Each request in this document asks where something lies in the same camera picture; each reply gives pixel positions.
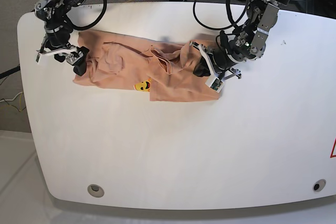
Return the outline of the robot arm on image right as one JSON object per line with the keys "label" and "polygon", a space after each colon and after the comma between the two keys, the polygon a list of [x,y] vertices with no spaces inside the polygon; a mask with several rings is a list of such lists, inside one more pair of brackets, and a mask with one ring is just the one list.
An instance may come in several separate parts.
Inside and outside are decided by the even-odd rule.
{"label": "robot arm on image right", "polygon": [[269,31],[278,19],[279,5],[289,0],[246,0],[242,14],[234,19],[226,0],[225,7],[230,24],[218,28],[216,48],[205,47],[205,59],[199,61],[193,74],[198,77],[217,75],[219,79],[230,76],[241,77],[233,67],[243,61],[256,60],[263,56]]}

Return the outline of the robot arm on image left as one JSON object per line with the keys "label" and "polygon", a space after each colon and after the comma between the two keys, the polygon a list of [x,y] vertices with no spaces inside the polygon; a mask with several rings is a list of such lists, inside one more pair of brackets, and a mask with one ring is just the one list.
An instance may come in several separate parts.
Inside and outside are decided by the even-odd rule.
{"label": "robot arm on image left", "polygon": [[53,56],[58,62],[67,62],[73,66],[73,71],[78,76],[83,76],[87,70],[86,57],[89,49],[74,46],[69,42],[71,33],[85,31],[93,28],[102,20],[107,11],[108,2],[103,0],[102,11],[89,25],[77,26],[68,13],[72,8],[79,7],[85,0],[40,0],[34,6],[35,16],[44,22],[45,36],[38,50],[36,61],[42,57]]}

